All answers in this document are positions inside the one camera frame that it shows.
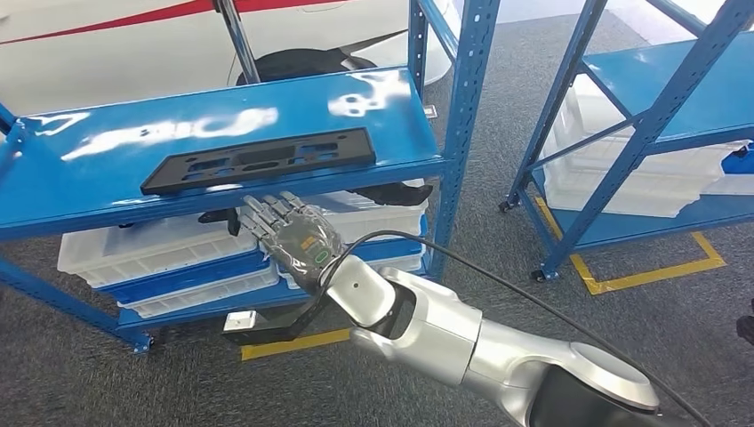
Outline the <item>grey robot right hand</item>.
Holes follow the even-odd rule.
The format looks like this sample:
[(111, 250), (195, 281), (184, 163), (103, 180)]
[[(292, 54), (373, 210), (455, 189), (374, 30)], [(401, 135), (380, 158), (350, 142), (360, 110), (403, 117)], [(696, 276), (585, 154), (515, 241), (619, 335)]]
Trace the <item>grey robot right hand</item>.
[(339, 232), (319, 208), (290, 191), (277, 197), (243, 197), (239, 221), (293, 282), (308, 294), (321, 287), (325, 268), (345, 252)]

